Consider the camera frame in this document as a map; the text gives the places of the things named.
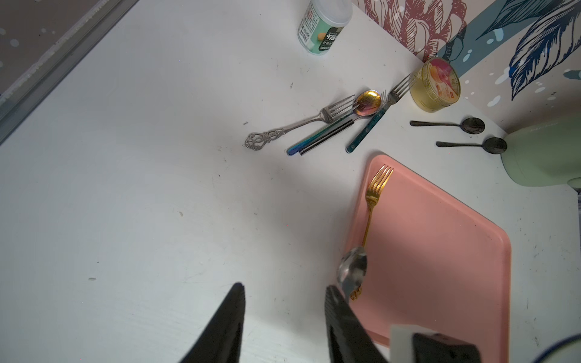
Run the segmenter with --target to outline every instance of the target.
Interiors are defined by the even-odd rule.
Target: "fork tines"
[[[352,104],[351,107],[344,108],[340,113],[334,113],[332,115],[333,120],[337,121],[340,118],[344,118],[345,116],[347,116],[351,112],[355,111],[355,109],[358,107],[359,107],[359,103],[356,102],[356,103]]]
[[[367,191],[377,195],[381,194],[385,185],[388,183],[389,177],[392,176],[393,168],[391,166],[386,166],[385,164],[379,169],[377,174],[375,174],[374,178],[369,183],[369,187]]]
[[[395,95],[398,99],[402,98],[407,91],[410,90],[410,77],[411,73],[404,77],[395,87],[393,87],[391,94]]]
[[[385,106],[385,104],[388,102],[388,90],[384,89],[383,92],[381,92],[381,95],[379,96],[379,99],[381,100],[381,106],[379,107],[380,109],[383,108]]]
[[[345,97],[340,101],[333,103],[332,105],[327,106],[327,111],[331,115],[336,115],[342,113],[348,107],[352,107],[353,101],[355,101],[355,95],[351,95],[349,97]]]

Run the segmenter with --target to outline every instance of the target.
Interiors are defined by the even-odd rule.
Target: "white bottle cap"
[[[351,0],[312,0],[317,14],[329,25],[344,27],[353,16]]]

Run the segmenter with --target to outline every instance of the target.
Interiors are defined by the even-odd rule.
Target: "ornate silver fork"
[[[379,122],[379,119],[383,117],[385,112],[390,108],[391,105],[395,105],[397,101],[399,101],[406,93],[410,90],[412,86],[410,84],[410,76],[411,73],[408,74],[404,79],[401,80],[395,87],[389,92],[388,94],[388,103],[384,107],[379,110],[375,116],[369,121],[367,126],[359,133],[359,135],[351,142],[351,144],[345,149],[348,153],[351,153],[357,145],[369,134],[373,126]]]
[[[252,150],[260,150],[264,147],[264,145],[280,138],[287,132],[292,131],[295,128],[304,126],[313,121],[324,121],[327,124],[332,124],[333,122],[340,120],[343,116],[346,116],[349,113],[353,112],[353,110],[357,108],[357,105],[354,104],[354,101],[355,95],[351,95],[349,97],[345,97],[342,100],[333,103],[332,105],[323,108],[321,112],[319,112],[319,114],[316,115],[315,117],[306,118],[297,123],[287,125],[281,128],[274,128],[272,130],[268,130],[262,133],[253,132],[250,135],[248,135],[246,141],[244,141],[244,146]]]

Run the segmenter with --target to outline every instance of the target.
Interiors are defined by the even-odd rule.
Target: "silver spoon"
[[[367,253],[365,248],[362,246],[352,248],[343,256],[337,269],[337,283],[343,290],[347,303],[349,303],[349,295],[363,283],[366,273]]]
[[[451,148],[453,146],[478,146],[484,149],[487,153],[502,154],[507,150],[507,142],[501,138],[489,138],[484,140],[484,143],[454,143],[436,141],[436,146],[439,148]]]
[[[480,134],[484,131],[485,125],[484,121],[477,117],[468,117],[464,121],[458,124],[453,123],[429,123],[426,121],[410,121],[412,126],[458,126],[462,131],[467,132],[472,135]]]

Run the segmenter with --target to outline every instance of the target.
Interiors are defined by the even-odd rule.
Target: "ornate handle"
[[[260,150],[264,147],[264,145],[268,144],[272,140],[278,139],[285,133],[286,130],[282,128],[275,128],[267,132],[263,132],[262,134],[253,132],[248,135],[246,141],[244,141],[244,146],[252,150]]]
[[[264,147],[264,145],[268,144],[273,140],[278,139],[285,133],[292,131],[297,127],[304,126],[313,121],[322,121],[322,120],[323,120],[322,114],[319,114],[315,117],[305,118],[302,121],[299,121],[297,123],[288,126],[284,126],[282,128],[273,128],[272,130],[268,130],[267,132],[263,132],[262,134],[258,132],[253,132],[250,135],[248,135],[246,141],[244,141],[244,146],[252,150],[260,150]]]

